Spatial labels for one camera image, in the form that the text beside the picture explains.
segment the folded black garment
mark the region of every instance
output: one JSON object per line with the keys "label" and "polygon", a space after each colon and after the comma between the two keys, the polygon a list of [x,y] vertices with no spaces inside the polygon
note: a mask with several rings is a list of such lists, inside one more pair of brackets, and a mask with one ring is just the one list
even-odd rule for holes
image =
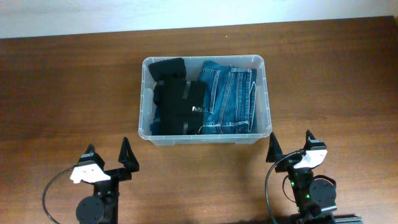
{"label": "folded black garment", "polygon": [[162,111],[159,134],[200,134],[205,91],[205,82],[165,79],[159,103]]}
{"label": "folded black garment", "polygon": [[148,66],[149,72],[155,81],[164,80],[167,77],[185,79],[187,69],[183,58],[173,58],[152,63]]}

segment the clear plastic container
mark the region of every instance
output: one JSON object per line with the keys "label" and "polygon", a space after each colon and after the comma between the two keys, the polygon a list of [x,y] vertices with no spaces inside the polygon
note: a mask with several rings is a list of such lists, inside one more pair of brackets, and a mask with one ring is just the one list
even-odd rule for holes
{"label": "clear plastic container", "polygon": [[158,146],[175,144],[203,143],[235,143],[253,144],[260,138],[268,137],[272,131],[271,114],[269,110],[268,90],[264,59],[259,55],[182,57],[187,68],[187,80],[198,80],[201,66],[205,60],[212,60],[220,65],[233,65],[241,68],[256,68],[256,119],[257,134],[199,134],[178,136],[153,136],[149,125],[155,116],[156,105],[153,102],[156,82],[149,73],[148,65],[176,57],[149,57],[142,63],[141,104],[139,112],[138,133],[142,139],[150,140]]}

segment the wooden table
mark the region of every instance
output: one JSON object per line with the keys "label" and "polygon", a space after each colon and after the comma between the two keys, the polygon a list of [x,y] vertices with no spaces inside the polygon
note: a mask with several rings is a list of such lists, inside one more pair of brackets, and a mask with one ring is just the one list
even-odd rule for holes
{"label": "wooden table", "polygon": [[[328,146],[315,174],[338,182],[336,214],[398,222],[398,28],[393,17],[0,40],[0,223],[50,223],[47,182],[92,143],[117,162],[129,138],[141,170],[120,185],[120,223],[267,220],[269,138],[254,145],[157,147],[137,127],[149,56],[261,55],[272,126],[284,152],[310,129]],[[50,213],[77,223],[92,186],[62,177]],[[276,215],[297,212],[271,175]],[[287,193],[292,196],[289,186]]]}

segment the folded blue jeans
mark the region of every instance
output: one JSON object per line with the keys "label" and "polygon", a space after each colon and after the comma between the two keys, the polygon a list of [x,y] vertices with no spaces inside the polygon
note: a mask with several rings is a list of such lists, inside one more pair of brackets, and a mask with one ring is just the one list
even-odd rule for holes
{"label": "folded blue jeans", "polygon": [[202,134],[256,133],[256,69],[205,61],[199,81],[206,83]]}

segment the white background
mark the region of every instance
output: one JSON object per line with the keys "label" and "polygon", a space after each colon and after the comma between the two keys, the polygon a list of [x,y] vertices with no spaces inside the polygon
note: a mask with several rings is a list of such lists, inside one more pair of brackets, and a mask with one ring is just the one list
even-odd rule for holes
{"label": "white background", "polygon": [[398,0],[0,0],[0,38],[398,15]]}

